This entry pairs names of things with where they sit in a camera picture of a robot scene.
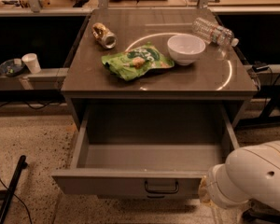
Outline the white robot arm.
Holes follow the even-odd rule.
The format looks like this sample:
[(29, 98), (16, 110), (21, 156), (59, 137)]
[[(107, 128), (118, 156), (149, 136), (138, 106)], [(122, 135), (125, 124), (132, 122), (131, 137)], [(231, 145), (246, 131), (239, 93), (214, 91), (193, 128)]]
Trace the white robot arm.
[(280, 212), (280, 141), (240, 147), (202, 178), (200, 202), (233, 208), (254, 199)]

